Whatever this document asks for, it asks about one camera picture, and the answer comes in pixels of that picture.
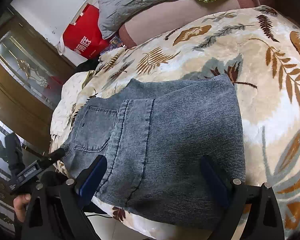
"seam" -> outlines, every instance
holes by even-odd
[[[95,106],[89,106],[89,110],[94,110],[94,111],[102,111],[102,112],[110,112],[110,113],[118,113],[117,110],[111,110],[111,109],[105,109],[105,108],[100,108],[100,107],[95,107]]]
[[[109,139],[110,139],[110,137],[105,141],[105,143],[101,147],[99,147],[97,149],[85,148],[85,147],[82,147],[82,146],[79,146],[79,145],[76,145],[74,147],[74,149],[75,150],[83,150],[83,151],[91,152],[91,153],[93,153],[93,152],[101,152],[103,150],[103,148],[106,146],[106,144],[108,143]]]
[[[145,175],[145,166],[146,166],[146,157],[147,157],[147,149],[148,149],[148,141],[149,141],[149,133],[150,133],[150,121],[151,121],[151,114],[152,114],[152,108],[153,108],[153,104],[154,104],[154,99],[152,100],[152,105],[151,105],[151,111],[150,111],[150,115],[149,115],[149,126],[148,126],[148,136],[147,136],[147,142],[146,142],[146,153],[145,153],[145,159],[143,161],[143,170],[142,170],[142,175],[141,175],[141,180],[139,182],[139,185],[135,188],[135,190],[133,190],[130,194],[130,196],[128,197],[128,200],[126,201],[125,203],[125,207],[127,207],[127,204],[128,204],[128,201],[131,199],[132,197],[132,194],[135,193],[140,185],[141,185],[141,182],[143,180],[143,177]]]
[[[123,118],[122,118],[122,126],[121,126],[121,131],[120,131],[120,137],[119,137],[118,146],[117,146],[117,150],[115,152],[115,156],[114,156],[114,159],[113,159],[111,170],[109,172],[108,178],[103,182],[103,184],[101,185],[101,187],[99,188],[98,191],[101,190],[101,188],[108,181],[108,179],[110,178],[110,175],[112,173],[112,170],[113,170],[113,167],[114,167],[114,163],[115,163],[115,159],[117,158],[117,154],[118,154],[119,144],[120,144],[120,141],[121,141],[121,135],[122,135],[122,130],[123,130],[124,119],[125,119],[125,116],[126,116],[126,111],[127,111],[127,107],[128,107],[129,102],[130,102],[130,100],[127,102],[127,105],[126,105],[126,107],[124,109],[124,114],[123,114]]]

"hand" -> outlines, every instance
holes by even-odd
[[[26,208],[31,200],[30,194],[19,195],[13,200],[13,207],[18,220],[23,223],[26,219]]]

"red shopping bag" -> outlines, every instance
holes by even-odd
[[[88,4],[75,24],[69,24],[63,33],[64,45],[87,59],[96,57],[109,45],[102,39],[98,19],[99,9]]]

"screw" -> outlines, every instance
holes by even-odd
[[[38,183],[37,186],[35,186],[36,189],[42,189],[43,188],[43,184],[42,183]]]
[[[241,184],[241,180],[239,180],[239,179],[234,179],[232,182],[235,185],[240,185]]]
[[[266,188],[271,188],[270,184],[267,183],[267,182],[265,182],[264,185],[265,185]]]
[[[74,179],[67,179],[66,184],[69,185],[69,186],[74,184]]]

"blue denim fabric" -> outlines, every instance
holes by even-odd
[[[97,155],[108,168],[96,196],[147,219],[213,230],[214,203],[199,160],[210,155],[231,178],[245,181],[239,105],[227,75],[141,83],[79,111],[63,162],[74,177]]]

